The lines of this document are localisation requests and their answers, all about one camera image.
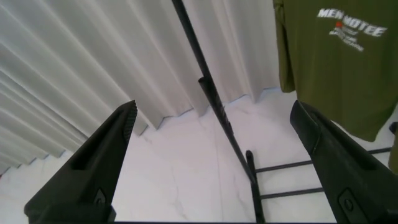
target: olive green t-shirt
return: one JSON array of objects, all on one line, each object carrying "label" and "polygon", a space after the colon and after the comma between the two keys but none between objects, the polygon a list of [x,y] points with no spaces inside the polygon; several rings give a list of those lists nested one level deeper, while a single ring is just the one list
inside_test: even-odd
[{"label": "olive green t-shirt", "polygon": [[274,9],[282,91],[374,141],[398,102],[398,1],[274,0]]}]

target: t-shirt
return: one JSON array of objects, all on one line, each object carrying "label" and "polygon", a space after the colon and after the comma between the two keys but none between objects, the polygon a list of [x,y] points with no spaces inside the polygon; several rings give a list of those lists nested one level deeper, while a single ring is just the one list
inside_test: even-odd
[{"label": "t-shirt", "polygon": [[[274,9],[282,91],[374,141],[398,102],[398,1],[274,0]],[[396,138],[395,172],[397,151]]]}]

